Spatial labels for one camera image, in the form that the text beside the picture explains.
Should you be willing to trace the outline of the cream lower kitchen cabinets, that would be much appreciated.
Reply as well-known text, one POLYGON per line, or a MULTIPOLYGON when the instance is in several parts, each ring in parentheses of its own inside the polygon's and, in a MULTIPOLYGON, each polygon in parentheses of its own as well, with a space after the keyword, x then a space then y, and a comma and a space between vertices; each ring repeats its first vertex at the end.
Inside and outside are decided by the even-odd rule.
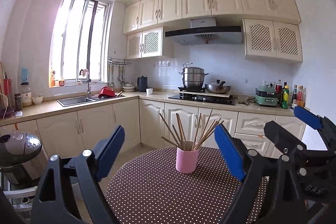
POLYGON ((186 139, 193 140, 199 114, 202 113, 202 118, 197 138, 201 136, 208 115, 213 110, 207 129, 213 120, 221 118, 233 137, 241 139, 263 156, 276 157, 279 151, 263 132, 266 122, 277 122, 297 138, 303 137, 306 128, 292 111, 279 107, 261 107, 254 103, 217 105, 174 100, 168 96, 167 93, 149 96, 129 93, 122 98, 68 107, 63 107, 57 101, 43 102, 24 108, 20 116, 2 118, 1 134, 27 130, 41 138, 49 155, 74 156, 83 149, 94 147, 117 125, 121 125, 125 129, 123 151, 139 144, 158 149, 169 145, 161 136, 173 139, 159 113, 172 130, 179 129, 178 113, 186 139))

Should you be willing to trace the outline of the cream kitchen cabinets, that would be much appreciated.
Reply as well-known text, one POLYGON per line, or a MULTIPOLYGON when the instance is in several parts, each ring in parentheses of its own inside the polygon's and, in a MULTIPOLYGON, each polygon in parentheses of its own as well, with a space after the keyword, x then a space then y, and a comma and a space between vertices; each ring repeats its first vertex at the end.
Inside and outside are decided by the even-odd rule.
POLYGON ((303 137, 306 128, 292 111, 279 107, 261 107, 254 103, 217 105, 174 100, 168 96, 167 93, 149 96, 129 93, 122 98, 68 107, 63 107, 57 101, 43 102, 24 108, 20 116, 2 118, 1 134, 27 130, 41 138, 49 155, 74 156, 83 149, 94 147, 117 125, 121 125, 125 129, 123 151, 139 144, 158 149, 169 145, 161 136, 173 139, 159 113, 172 130, 179 129, 178 113, 186 139, 193 140, 199 114, 202 113, 202 118, 197 138, 201 136, 208 115, 213 110, 207 129, 213 120, 221 118, 233 137, 241 139, 263 156, 276 157, 279 151, 263 132, 266 122, 277 122, 297 138, 303 137))
POLYGON ((126 58, 172 56, 166 31, 214 17, 219 26, 241 26, 247 58, 303 61, 295 0, 140 0, 125 9, 126 58))

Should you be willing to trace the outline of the cream upper kitchen cabinets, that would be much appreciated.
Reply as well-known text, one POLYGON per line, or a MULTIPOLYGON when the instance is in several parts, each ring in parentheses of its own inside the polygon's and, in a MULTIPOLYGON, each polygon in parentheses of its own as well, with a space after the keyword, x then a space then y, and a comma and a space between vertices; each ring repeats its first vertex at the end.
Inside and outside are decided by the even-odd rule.
POLYGON ((247 58, 303 61, 295 0, 140 0, 125 9, 126 58, 172 56, 166 31, 214 17, 219 26, 241 26, 247 58))

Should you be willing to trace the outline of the kitchen window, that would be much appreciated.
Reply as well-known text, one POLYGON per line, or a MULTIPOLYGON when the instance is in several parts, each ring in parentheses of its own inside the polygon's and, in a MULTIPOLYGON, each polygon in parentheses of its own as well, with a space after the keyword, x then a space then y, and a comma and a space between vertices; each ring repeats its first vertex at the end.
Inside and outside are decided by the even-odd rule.
POLYGON ((81 85, 77 81, 81 69, 89 70, 91 83, 104 81, 109 20, 108 3, 62 0, 52 31, 49 87, 51 71, 55 71, 54 87, 81 85))

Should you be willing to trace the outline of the dark sauce bottle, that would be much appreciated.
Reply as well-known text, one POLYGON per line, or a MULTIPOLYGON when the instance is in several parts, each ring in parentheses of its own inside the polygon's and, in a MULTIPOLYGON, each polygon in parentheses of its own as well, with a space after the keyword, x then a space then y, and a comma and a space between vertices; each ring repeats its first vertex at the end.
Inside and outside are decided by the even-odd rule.
POLYGON ((297 85, 294 85, 290 108, 294 109, 296 106, 297 106, 297 85))

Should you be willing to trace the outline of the red capped sauce bottle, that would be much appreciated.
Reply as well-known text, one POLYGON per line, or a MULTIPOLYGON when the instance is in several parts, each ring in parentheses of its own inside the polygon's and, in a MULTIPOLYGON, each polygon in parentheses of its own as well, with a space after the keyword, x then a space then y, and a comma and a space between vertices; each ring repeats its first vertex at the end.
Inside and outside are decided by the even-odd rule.
POLYGON ((297 106, 304 107, 305 106, 305 88, 300 85, 297 92, 297 106))

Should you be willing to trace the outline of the green bottle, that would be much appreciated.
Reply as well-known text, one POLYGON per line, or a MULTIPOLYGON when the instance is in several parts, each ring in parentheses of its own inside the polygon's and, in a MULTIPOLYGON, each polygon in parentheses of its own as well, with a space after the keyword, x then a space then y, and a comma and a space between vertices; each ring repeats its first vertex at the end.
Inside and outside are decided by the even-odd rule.
POLYGON ((281 107, 283 109, 287 109, 288 108, 288 100, 289 100, 289 87, 288 85, 285 85, 283 90, 282 90, 282 103, 281 103, 281 107))

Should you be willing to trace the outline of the green electric cooker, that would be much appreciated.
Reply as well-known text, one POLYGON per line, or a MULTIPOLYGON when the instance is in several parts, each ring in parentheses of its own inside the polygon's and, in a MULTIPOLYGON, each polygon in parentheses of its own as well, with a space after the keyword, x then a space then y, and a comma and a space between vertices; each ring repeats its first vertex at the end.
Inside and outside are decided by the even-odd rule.
POLYGON ((255 90, 255 102, 259 106, 276 107, 281 93, 270 85, 260 86, 255 90))

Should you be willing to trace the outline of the black gas stove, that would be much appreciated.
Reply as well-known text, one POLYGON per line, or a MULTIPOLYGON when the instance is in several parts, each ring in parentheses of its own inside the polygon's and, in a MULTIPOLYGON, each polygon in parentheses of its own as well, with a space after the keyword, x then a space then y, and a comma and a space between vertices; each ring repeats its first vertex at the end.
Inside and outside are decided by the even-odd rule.
POLYGON ((169 99, 195 101, 203 103, 214 103, 220 105, 234 105, 235 99, 229 94, 216 94, 210 93, 205 88, 200 89, 188 89, 179 87, 177 95, 168 96, 169 99))

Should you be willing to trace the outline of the wooden chopstick in cup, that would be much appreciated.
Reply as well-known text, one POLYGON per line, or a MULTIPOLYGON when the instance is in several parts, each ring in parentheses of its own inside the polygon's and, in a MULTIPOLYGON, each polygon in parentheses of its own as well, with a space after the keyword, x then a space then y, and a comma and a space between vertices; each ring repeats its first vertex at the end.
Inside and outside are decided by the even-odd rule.
POLYGON ((218 120, 213 120, 212 124, 209 126, 209 128, 204 131, 201 135, 201 138, 198 140, 197 145, 194 147, 194 150, 199 149, 203 143, 211 136, 211 134, 215 131, 216 126, 222 124, 223 121, 221 118, 218 120))
POLYGON ((195 143, 196 143, 196 141, 197 141, 197 136, 198 136, 199 126, 200 126, 200 123, 201 123, 201 118, 202 118, 202 113, 200 113, 199 116, 198 116, 197 130, 196 130, 196 133, 195 133, 195 136, 194 136, 193 144, 192 144, 192 146, 191 146, 191 151, 194 150, 195 143))
POLYGON ((163 115, 161 113, 159 113, 159 116, 161 117, 161 119, 163 120, 163 123, 165 124, 165 126, 167 127, 170 135, 173 137, 174 142, 177 143, 179 145, 179 148, 182 149, 182 145, 181 145, 181 140, 179 139, 179 136, 174 133, 171 129, 171 127, 168 125, 167 121, 165 120, 165 118, 163 117, 163 115))
POLYGON ((208 118, 207 118, 207 120, 206 120, 206 123, 205 123, 205 126, 204 126, 204 128, 203 128, 203 131, 202 131, 202 134, 201 134, 201 137, 200 137, 200 139, 198 140, 198 144, 194 147, 194 150, 197 150, 198 149, 198 147, 201 145, 201 143, 202 143, 202 140, 205 138, 205 136, 206 136, 206 129, 207 129, 207 125, 208 125, 208 123, 209 123, 209 120, 210 120, 210 118, 211 118, 211 115, 212 115, 212 113, 213 113, 213 110, 211 110, 210 111, 210 113, 209 113, 209 115, 208 115, 208 118))
POLYGON ((164 136, 161 136, 161 139, 163 139, 164 141, 166 141, 167 143, 170 143, 171 145, 173 145, 174 147, 179 147, 179 145, 173 141, 171 141, 170 139, 165 138, 164 136))
POLYGON ((181 137, 182 147, 183 147, 183 150, 186 151, 185 133, 183 131, 182 122, 181 122, 181 119, 180 119, 180 116, 179 116, 178 113, 176 114, 176 117, 177 117, 177 123, 178 123, 179 133, 180 133, 180 137, 181 137))

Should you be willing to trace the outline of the brown polka dot tablecloth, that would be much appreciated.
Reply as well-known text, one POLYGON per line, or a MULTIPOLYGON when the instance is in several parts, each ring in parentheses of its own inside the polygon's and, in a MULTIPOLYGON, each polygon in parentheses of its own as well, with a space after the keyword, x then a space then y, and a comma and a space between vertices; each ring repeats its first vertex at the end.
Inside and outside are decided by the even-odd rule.
POLYGON ((174 147, 126 162, 111 178, 106 199, 120 223, 219 223, 241 182, 217 148, 199 151, 190 174, 175 168, 174 147))

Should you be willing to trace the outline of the steel wok with lid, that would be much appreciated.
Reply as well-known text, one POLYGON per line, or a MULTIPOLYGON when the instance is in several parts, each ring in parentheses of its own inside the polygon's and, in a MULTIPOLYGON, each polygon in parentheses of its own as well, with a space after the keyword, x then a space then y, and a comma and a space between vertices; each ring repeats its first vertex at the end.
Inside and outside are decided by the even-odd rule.
POLYGON ((206 91, 214 94, 227 94, 231 90, 231 85, 225 81, 217 80, 215 83, 205 84, 206 91))

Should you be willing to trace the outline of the stainless steel sink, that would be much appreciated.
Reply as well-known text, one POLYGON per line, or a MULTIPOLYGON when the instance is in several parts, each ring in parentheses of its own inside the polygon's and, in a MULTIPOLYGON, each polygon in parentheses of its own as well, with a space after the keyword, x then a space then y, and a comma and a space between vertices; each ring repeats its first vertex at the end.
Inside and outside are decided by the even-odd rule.
POLYGON ((124 95, 116 95, 115 97, 109 97, 109 96, 92 96, 91 98, 88 98, 86 96, 80 96, 80 97, 72 97, 72 98, 64 98, 57 100, 59 104, 61 104, 63 107, 68 107, 68 106, 75 106, 75 105, 80 105, 84 103, 92 103, 92 102, 98 102, 98 101, 103 101, 103 100, 111 100, 111 99, 116 99, 116 98, 122 98, 124 95))

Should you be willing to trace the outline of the small white bowl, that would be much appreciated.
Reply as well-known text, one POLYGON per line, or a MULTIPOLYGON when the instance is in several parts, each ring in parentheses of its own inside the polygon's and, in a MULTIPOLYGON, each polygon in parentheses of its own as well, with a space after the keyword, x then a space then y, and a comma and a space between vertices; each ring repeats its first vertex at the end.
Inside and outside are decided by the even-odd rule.
POLYGON ((40 105, 43 102, 43 96, 33 96, 32 102, 35 105, 40 105))

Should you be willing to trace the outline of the pink cylindrical utensil cup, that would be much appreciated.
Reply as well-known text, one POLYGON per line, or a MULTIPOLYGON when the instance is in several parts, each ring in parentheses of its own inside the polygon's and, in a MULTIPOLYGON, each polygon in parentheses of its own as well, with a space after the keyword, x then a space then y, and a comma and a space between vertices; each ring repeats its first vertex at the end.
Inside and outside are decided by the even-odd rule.
POLYGON ((193 142, 185 141, 186 150, 177 148, 176 170, 180 173, 189 174, 197 167, 199 150, 193 150, 193 142))

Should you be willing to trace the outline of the red bowl by sink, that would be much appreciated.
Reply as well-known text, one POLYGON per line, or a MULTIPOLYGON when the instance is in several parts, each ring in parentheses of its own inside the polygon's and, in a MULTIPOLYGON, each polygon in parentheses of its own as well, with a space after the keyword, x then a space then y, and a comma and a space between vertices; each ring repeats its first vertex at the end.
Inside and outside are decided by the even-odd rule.
POLYGON ((109 86, 102 87, 98 94, 98 98, 114 98, 115 96, 116 96, 116 93, 109 86))

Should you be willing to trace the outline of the glass jar with label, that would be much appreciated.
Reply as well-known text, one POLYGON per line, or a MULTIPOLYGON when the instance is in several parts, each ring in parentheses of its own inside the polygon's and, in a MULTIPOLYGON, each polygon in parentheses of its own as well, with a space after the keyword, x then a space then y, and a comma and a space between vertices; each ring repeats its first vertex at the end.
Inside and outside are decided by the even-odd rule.
POLYGON ((22 99, 22 106, 29 107, 33 104, 32 100, 32 92, 28 82, 21 83, 21 99, 22 99))

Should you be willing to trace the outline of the stainless steel steamer pot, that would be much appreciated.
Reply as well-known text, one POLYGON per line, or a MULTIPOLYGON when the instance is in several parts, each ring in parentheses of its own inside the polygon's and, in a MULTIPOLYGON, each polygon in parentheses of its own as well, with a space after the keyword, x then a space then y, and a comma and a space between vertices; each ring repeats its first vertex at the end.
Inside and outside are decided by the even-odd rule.
POLYGON ((200 67, 189 67, 192 64, 184 63, 182 72, 179 72, 179 74, 182 76, 182 83, 185 88, 200 89, 208 73, 205 73, 205 70, 200 67))

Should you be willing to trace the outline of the orange bottle on windowsill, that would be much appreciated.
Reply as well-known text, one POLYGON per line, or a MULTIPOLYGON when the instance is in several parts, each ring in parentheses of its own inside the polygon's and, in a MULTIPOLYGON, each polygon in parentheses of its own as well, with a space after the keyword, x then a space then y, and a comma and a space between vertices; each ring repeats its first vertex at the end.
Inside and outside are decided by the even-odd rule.
POLYGON ((54 87, 56 85, 55 82, 55 71, 51 71, 50 73, 50 87, 54 87))

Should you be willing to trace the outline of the stacked white plates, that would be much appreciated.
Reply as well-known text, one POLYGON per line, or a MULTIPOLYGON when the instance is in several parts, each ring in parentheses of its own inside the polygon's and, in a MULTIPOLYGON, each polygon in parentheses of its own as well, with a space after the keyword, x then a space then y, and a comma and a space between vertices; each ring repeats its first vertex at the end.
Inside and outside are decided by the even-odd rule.
POLYGON ((133 91, 135 91, 135 84, 134 83, 125 83, 124 86, 122 86, 122 89, 125 92, 133 92, 133 91))

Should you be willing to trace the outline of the steel sink faucet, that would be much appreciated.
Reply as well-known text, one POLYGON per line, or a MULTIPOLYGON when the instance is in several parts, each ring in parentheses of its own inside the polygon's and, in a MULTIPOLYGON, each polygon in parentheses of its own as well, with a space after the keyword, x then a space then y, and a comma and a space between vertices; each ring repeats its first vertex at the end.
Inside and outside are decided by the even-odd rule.
POLYGON ((87 98, 91 98, 91 87, 90 87, 90 72, 88 69, 81 69, 79 72, 79 79, 77 80, 81 84, 87 85, 87 98))

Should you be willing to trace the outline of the white mug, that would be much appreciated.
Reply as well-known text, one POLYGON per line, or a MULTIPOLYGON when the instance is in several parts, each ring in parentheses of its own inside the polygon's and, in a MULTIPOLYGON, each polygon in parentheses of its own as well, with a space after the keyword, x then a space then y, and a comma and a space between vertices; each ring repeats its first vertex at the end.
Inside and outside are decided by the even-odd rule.
POLYGON ((146 94, 149 95, 149 94, 153 94, 153 88, 147 88, 146 89, 146 94))

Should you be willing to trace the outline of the dark blue electric kettle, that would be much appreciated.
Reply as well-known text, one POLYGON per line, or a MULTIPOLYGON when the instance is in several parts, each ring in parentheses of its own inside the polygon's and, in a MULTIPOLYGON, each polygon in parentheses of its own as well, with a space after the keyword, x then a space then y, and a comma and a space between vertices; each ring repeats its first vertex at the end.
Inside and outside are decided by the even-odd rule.
POLYGON ((147 77, 141 76, 137 79, 137 87, 139 92, 146 92, 148 87, 147 77))

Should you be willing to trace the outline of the black range hood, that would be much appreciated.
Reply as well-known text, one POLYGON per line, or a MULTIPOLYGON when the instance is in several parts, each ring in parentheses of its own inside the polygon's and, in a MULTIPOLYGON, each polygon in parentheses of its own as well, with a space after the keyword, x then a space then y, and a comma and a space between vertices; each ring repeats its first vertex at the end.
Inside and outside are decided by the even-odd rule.
POLYGON ((208 17, 190 20, 190 28, 166 31, 165 37, 182 46, 241 44, 243 31, 241 26, 219 26, 214 17, 208 17))

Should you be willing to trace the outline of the hanging utensil rack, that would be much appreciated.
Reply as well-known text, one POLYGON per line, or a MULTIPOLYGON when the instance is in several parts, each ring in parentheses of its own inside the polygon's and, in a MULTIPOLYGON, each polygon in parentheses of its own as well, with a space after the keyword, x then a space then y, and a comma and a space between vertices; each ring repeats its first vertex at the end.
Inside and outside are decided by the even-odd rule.
POLYGON ((121 86, 126 85, 125 72, 126 67, 131 66, 130 61, 124 59, 114 59, 108 57, 107 61, 107 83, 110 88, 115 88, 116 84, 114 80, 116 79, 121 86))

